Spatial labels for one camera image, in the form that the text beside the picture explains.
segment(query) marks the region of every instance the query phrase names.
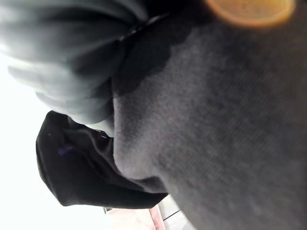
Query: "lens flare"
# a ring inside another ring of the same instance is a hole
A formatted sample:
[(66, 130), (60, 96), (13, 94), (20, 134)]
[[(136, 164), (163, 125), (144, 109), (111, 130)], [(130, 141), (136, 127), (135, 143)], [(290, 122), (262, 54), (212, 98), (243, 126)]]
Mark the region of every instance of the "lens flare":
[(205, 0), (223, 20), (247, 27), (263, 27), (287, 21), (295, 0)]

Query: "clothing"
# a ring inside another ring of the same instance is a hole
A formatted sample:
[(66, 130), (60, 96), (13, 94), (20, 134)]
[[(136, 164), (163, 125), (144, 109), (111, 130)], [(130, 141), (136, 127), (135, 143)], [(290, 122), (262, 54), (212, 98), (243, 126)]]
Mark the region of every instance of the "clothing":
[(191, 8), (131, 38), (112, 78), (118, 169), (159, 178), (200, 230), (306, 230), (306, 22), (306, 1), (253, 30)]
[(110, 78), (125, 55), (119, 40), (180, 1), (1, 0), (0, 53), (50, 108), (113, 136)]
[(113, 139), (50, 112), (36, 141), (43, 181), (64, 206), (151, 208), (166, 194), (150, 194), (125, 178), (113, 159)]

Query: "gray sleeve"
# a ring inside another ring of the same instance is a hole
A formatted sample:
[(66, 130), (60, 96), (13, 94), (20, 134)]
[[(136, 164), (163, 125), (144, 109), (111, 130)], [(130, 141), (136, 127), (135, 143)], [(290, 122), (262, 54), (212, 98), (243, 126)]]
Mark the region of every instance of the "gray sleeve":
[(4, 0), (0, 53), (50, 108), (111, 136), (119, 39), (147, 19), (142, 0)]

